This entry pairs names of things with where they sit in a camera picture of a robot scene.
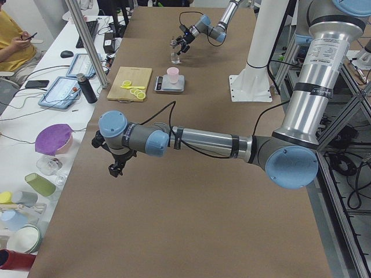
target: label on robot arm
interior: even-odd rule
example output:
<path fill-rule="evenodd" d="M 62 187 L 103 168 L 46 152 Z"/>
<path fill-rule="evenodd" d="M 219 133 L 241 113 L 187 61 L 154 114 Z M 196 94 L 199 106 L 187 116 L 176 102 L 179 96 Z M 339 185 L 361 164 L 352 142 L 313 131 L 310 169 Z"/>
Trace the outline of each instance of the label on robot arm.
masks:
<path fill-rule="evenodd" d="M 314 39 L 303 65 L 325 65 L 339 71 L 349 45 L 347 41 L 341 39 Z"/>

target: black box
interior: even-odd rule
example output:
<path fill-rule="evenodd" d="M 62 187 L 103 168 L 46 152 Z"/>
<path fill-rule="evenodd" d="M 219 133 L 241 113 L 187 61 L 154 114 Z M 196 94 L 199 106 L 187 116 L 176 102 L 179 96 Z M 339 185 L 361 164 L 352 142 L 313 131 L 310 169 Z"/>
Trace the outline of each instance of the black box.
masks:
<path fill-rule="evenodd" d="M 103 49 L 106 54 L 115 52 L 114 33 L 104 34 Z"/>

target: computer mouse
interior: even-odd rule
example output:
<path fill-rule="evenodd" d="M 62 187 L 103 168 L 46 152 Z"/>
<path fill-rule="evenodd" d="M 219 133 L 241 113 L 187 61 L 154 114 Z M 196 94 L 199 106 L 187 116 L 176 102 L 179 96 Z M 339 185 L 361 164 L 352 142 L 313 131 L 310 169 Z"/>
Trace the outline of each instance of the computer mouse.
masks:
<path fill-rule="evenodd" d="M 63 50 L 60 53 L 61 58 L 69 58 L 69 57 L 72 57 L 73 55 L 74 55 L 74 53 L 72 51 L 69 51 L 69 50 Z"/>

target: blue joint cap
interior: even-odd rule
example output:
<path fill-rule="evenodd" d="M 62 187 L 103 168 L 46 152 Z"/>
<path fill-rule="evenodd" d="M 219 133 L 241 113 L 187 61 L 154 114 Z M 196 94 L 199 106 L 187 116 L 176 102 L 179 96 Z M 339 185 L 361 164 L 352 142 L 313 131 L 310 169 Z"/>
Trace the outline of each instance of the blue joint cap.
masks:
<path fill-rule="evenodd" d="M 343 13 L 355 17 L 371 16 L 370 0 L 332 0 L 335 7 Z"/>
<path fill-rule="evenodd" d="M 275 151 L 265 164 L 267 176 L 287 189 L 298 189 L 311 183 L 318 172 L 318 160 L 309 149 L 288 146 Z"/>
<path fill-rule="evenodd" d="M 120 135 L 128 125 L 128 120 L 120 111 L 108 111 L 98 121 L 100 134 L 105 138 L 113 138 Z"/>
<path fill-rule="evenodd" d="M 160 158 L 166 152 L 169 135 L 161 130 L 155 130 L 146 141 L 146 154 Z"/>
<path fill-rule="evenodd" d="M 221 33 L 221 34 L 216 38 L 216 41 L 217 41 L 217 42 L 224 42 L 226 36 L 227 36 L 227 34 L 223 32 L 223 33 Z"/>
<path fill-rule="evenodd" d="M 309 45 L 313 41 L 311 36 L 295 34 L 295 42 L 297 45 Z"/>
<path fill-rule="evenodd" d="M 200 18 L 200 21 L 202 23 L 204 23 L 204 25 L 206 26 L 209 26 L 211 24 L 211 20 L 210 20 L 210 17 L 208 17 L 207 15 L 203 14 Z"/>

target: table surface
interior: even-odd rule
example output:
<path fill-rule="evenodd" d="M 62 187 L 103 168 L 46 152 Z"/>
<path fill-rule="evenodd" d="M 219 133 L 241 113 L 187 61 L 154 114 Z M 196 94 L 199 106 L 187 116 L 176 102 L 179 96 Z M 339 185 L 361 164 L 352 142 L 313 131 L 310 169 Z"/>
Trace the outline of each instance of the table surface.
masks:
<path fill-rule="evenodd" d="M 192 9 L 217 23 L 224 9 Z M 124 104 L 102 91 L 29 278 L 41 277 L 331 277 L 306 189 L 273 184 L 242 160 L 218 160 L 187 148 L 165 157 L 138 153 L 124 175 L 108 173 L 112 156 L 90 142 L 100 115 L 120 110 L 142 122 L 176 100 L 172 124 L 248 136 L 273 103 L 232 103 L 228 77 L 245 67 L 255 17 L 240 9 L 223 46 L 200 35 L 181 56 L 185 91 L 156 94 L 171 65 L 169 42 L 181 34 L 182 8 L 139 7 L 108 79 L 120 66 L 153 69 L 147 99 Z M 186 13 L 194 24 L 200 14 Z M 152 122 L 168 122 L 169 110 Z M 282 108 L 266 113 L 257 135 L 281 125 Z"/>
<path fill-rule="evenodd" d="M 99 20 L 99 30 L 107 26 L 108 22 L 112 21 L 108 16 L 89 16 L 88 20 Z M 94 45 L 102 58 L 106 57 L 103 50 L 104 30 L 101 30 L 94 40 Z M 59 36 L 53 42 L 49 50 L 45 53 L 42 60 L 37 65 L 35 71 L 47 67 L 57 65 L 70 65 L 73 57 L 61 58 L 60 53 L 63 50 L 71 50 L 75 54 L 86 53 L 84 48 L 76 49 L 75 45 L 78 40 L 78 33 L 73 24 L 66 24 Z M 68 67 L 57 67 L 46 69 L 32 74 L 29 80 L 50 80 L 49 86 L 58 76 L 65 76 Z M 91 79 L 92 88 L 97 96 L 101 91 L 100 83 L 97 77 Z M 45 109 L 38 105 L 39 99 L 44 91 L 41 90 L 22 90 L 16 94 L 10 105 L 0 117 L 0 131 L 8 137 L 18 140 L 34 142 L 37 135 L 46 127 L 56 123 L 68 123 L 73 130 L 82 130 L 73 133 L 73 144 L 67 153 L 56 155 L 62 162 L 63 166 L 58 174 L 69 174 L 73 160 L 77 154 L 78 148 L 82 141 L 85 131 L 83 130 L 94 111 L 96 104 L 89 104 L 85 97 L 81 95 L 79 100 L 76 100 L 72 106 L 66 110 L 60 109 Z M 33 189 L 24 181 L 24 177 L 30 173 L 38 173 L 55 183 L 56 175 L 45 176 L 36 167 L 37 160 L 42 157 L 41 153 L 35 152 L 35 145 L 25 142 L 17 142 L 0 136 L 0 164 L 1 164 L 1 180 L 0 192 L 18 190 L 30 191 Z M 38 203 L 47 205 L 46 211 L 40 220 L 38 226 L 42 233 L 45 233 L 48 228 L 49 221 L 53 215 L 56 202 L 50 202 L 47 198 L 39 195 Z M 0 277 L 26 277 L 27 273 L 2 270 Z"/>

